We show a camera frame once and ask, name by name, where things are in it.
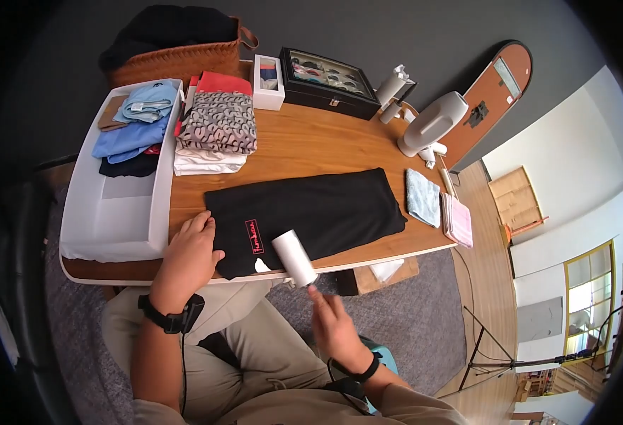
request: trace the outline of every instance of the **person's arm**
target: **person's arm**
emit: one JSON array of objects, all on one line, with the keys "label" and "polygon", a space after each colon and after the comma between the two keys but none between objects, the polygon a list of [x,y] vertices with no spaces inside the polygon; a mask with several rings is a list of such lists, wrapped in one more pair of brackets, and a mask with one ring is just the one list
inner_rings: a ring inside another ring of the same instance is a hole
[{"label": "person's arm", "polygon": [[[163,314],[180,314],[188,299],[205,286],[224,257],[213,251],[215,220],[204,211],[183,224],[165,250],[163,265],[151,284],[149,300]],[[180,411],[181,347],[179,334],[169,335],[144,318],[132,350],[130,379],[134,398]]]},{"label": "person's arm", "polygon": [[[366,372],[373,362],[373,353],[359,339],[340,297],[323,295],[314,285],[308,287],[308,293],[313,301],[311,328],[316,344],[350,373],[360,375]],[[368,400],[379,409],[385,390],[392,384],[410,388],[397,374],[380,364],[375,374],[363,384],[363,390]]]}]

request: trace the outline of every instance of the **gray carpet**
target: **gray carpet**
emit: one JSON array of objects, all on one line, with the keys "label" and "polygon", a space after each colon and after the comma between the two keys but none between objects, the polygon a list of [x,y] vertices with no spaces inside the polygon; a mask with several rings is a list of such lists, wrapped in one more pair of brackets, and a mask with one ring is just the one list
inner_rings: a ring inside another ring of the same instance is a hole
[{"label": "gray carpet", "polygon": [[[360,335],[390,349],[399,375],[415,390],[433,395],[465,365],[460,293],[450,250],[418,256],[418,276],[342,302]],[[336,294],[330,274],[316,286]],[[305,340],[311,336],[311,302],[302,290],[278,285],[266,298]]]},{"label": "gray carpet", "polygon": [[[101,288],[73,283],[61,270],[58,240],[66,191],[56,193],[45,252],[47,308],[59,366],[83,424],[131,424],[129,379],[101,336]],[[450,251],[420,256],[418,263],[418,276],[343,301],[358,332],[389,347],[400,375],[418,391],[433,394],[464,365],[464,325]],[[317,286],[336,293],[329,275]],[[268,299],[302,336],[310,335],[311,303],[303,291],[279,285]]]}]

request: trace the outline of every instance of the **leopard print fabric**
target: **leopard print fabric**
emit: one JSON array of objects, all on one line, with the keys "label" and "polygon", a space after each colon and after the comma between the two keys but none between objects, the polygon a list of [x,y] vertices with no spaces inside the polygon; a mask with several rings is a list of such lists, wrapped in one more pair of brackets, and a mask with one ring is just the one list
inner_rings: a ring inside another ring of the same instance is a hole
[{"label": "leopard print fabric", "polygon": [[184,148],[250,155],[257,149],[252,96],[197,92],[181,120],[177,142]]}]

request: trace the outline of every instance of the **teal stool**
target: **teal stool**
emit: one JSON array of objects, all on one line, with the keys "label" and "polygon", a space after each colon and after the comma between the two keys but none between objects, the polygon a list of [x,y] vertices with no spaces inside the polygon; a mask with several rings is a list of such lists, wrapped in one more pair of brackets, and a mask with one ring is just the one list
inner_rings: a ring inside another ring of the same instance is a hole
[{"label": "teal stool", "polygon": [[[359,338],[361,339],[361,342],[363,343],[363,345],[366,345],[371,352],[379,353],[382,356],[380,358],[380,362],[384,364],[387,367],[387,369],[391,370],[392,372],[398,375],[396,362],[394,361],[394,357],[392,356],[392,353],[389,348],[385,347],[384,345],[380,345],[376,343],[375,341],[373,341],[372,339],[369,339],[365,336],[359,335]],[[371,413],[377,412],[377,409],[375,409],[375,407],[370,403],[370,401],[368,401],[368,412],[371,412]]]}]

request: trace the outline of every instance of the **skateboard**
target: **skateboard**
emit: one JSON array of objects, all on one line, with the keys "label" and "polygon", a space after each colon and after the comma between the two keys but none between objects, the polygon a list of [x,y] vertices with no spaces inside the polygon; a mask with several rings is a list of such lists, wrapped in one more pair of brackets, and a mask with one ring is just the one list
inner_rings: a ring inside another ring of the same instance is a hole
[{"label": "skateboard", "polygon": [[531,53],[519,41],[509,41],[494,55],[463,95],[470,106],[467,115],[439,140],[448,148],[445,160],[449,169],[517,103],[531,73]]}]

